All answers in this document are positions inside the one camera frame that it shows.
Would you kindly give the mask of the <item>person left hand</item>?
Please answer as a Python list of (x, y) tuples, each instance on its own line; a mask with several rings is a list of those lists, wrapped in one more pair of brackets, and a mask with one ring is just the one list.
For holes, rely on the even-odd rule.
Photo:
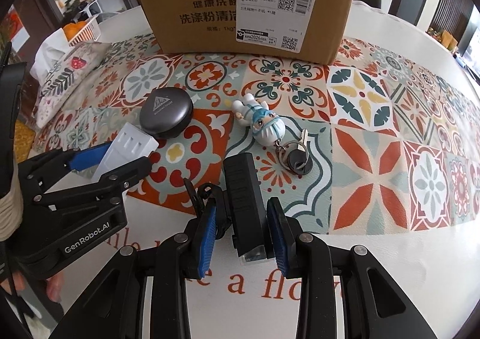
[(61, 293), (64, 287), (64, 272), (61, 271), (47, 280), (27, 280), (19, 271), (13, 273), (13, 284), (17, 291), (24, 291), (27, 288), (38, 290), (44, 293), (52, 302), (61, 302)]

